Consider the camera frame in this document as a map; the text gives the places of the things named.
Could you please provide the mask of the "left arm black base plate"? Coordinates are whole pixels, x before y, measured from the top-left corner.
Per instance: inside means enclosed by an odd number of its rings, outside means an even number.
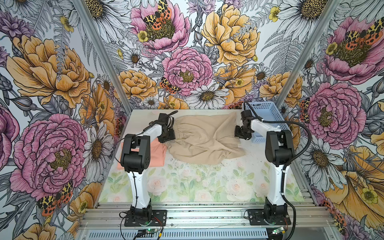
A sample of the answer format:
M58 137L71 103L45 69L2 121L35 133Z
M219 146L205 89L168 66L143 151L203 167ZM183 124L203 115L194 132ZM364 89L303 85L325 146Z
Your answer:
M127 212L124 217L124 227L164 227L167 222L167 210L152 210L149 212Z

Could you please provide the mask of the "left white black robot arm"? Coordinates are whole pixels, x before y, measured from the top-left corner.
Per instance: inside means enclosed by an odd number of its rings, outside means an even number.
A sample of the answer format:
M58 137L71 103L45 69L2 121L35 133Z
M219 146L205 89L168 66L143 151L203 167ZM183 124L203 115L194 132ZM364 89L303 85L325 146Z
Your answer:
M151 198L147 189L147 176L145 171L151 161L151 143L158 140L165 143L175 140L173 129L173 115L160 113L159 118L149 123L138 134L126 134L124 137L121 158L118 161L130 178L132 185L133 202L127 215L124 217L125 227L163 226L167 211L160 210L153 213Z

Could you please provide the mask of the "beige drawstring shorts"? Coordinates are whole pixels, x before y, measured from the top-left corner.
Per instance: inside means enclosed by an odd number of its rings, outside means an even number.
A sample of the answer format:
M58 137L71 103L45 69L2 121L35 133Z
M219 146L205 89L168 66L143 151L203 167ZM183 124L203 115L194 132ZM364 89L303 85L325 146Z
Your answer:
M246 153L235 137L237 116L190 115L177 118L173 129L175 140L166 142L168 151L177 160L189 164L218 165Z

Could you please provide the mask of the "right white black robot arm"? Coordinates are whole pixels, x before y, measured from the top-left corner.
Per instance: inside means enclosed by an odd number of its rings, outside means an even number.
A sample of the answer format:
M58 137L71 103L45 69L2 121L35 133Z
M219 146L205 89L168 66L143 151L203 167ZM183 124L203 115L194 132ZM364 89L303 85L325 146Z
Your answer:
M286 173L289 161L295 156L292 133L280 126L284 121L267 121L254 116L254 111L241 112L242 126L236 126L235 137L250 140L253 133L258 133L266 140L265 157L269 162L270 189L264 209L255 214L269 225L291 223L288 214L288 202L285 197Z

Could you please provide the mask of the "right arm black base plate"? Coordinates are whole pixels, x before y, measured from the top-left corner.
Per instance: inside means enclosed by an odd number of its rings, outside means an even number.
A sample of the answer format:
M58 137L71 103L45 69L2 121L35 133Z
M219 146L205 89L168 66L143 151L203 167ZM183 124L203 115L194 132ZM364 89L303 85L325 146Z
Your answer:
M251 226L261 225L284 225L292 224L289 215L265 215L262 209L248 209L244 212L244 218L249 221Z

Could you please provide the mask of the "peach graphic t-shirt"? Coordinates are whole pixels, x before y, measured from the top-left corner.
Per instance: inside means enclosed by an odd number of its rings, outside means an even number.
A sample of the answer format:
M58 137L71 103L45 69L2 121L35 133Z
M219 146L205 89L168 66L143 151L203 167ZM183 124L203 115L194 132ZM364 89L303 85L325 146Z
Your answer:
M167 147L156 138L151 142L151 160L149 167L163 167L165 164Z

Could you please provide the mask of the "light blue plastic basket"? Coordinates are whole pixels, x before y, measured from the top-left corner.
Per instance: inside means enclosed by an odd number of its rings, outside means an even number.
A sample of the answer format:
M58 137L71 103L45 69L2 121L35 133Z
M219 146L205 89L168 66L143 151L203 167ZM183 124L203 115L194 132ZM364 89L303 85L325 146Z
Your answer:
M268 131L280 132L290 129L287 124L282 123L284 118L273 102L243 103L242 110L251 110L254 116L251 122L251 128L254 132L250 139L253 143L264 143Z

